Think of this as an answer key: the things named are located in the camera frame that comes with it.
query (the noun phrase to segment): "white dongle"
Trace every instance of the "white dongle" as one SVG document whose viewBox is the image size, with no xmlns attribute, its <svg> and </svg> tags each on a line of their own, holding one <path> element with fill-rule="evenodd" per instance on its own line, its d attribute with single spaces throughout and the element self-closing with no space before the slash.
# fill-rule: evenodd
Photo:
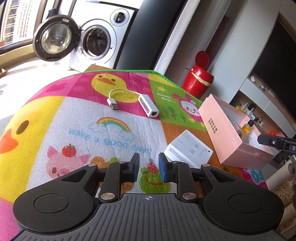
<svg viewBox="0 0 296 241">
<path fill-rule="evenodd" d="M 138 101 L 149 118 L 155 118 L 158 116 L 159 110 L 148 95 L 140 94 Z"/>
</svg>

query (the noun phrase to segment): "duck beak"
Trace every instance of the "duck beak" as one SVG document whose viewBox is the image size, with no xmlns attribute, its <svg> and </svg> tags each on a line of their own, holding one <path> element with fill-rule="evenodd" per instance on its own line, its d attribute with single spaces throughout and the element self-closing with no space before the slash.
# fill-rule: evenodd
<svg viewBox="0 0 296 241">
<path fill-rule="evenodd" d="M 109 85 L 115 85 L 113 82 L 111 82 L 111 80 L 109 80 L 108 78 L 97 78 L 98 81 L 104 82 L 106 84 Z"/>
<path fill-rule="evenodd" d="M 18 146 L 18 141 L 11 137 L 12 129 L 8 129 L 0 138 L 0 154 L 12 151 Z"/>
</svg>

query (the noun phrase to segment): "television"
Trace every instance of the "television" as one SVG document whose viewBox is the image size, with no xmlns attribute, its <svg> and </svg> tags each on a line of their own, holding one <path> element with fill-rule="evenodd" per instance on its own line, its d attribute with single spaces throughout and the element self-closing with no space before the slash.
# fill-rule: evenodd
<svg viewBox="0 0 296 241">
<path fill-rule="evenodd" d="M 276 22 L 253 71 L 296 119 L 296 42 L 280 22 Z"/>
</svg>

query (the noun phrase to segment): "black bottle cap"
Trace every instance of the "black bottle cap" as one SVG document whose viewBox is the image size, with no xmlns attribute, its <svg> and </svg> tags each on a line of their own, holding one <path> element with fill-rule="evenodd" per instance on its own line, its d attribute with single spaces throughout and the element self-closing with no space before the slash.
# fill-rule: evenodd
<svg viewBox="0 0 296 241">
<path fill-rule="evenodd" d="M 254 125 L 254 121 L 249 120 L 248 125 L 249 125 L 250 127 L 252 127 L 252 126 Z"/>
</svg>

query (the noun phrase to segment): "rainbow print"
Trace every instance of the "rainbow print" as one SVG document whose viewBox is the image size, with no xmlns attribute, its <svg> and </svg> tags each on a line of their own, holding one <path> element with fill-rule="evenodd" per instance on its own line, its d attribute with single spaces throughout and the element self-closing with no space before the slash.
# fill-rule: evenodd
<svg viewBox="0 0 296 241">
<path fill-rule="evenodd" d="M 101 124 L 104 126 L 107 125 L 117 125 L 119 126 L 123 131 L 130 131 L 127 124 L 125 124 L 123 121 L 113 118 L 113 117 L 103 117 L 101 119 L 98 119 L 97 124 Z"/>
</svg>

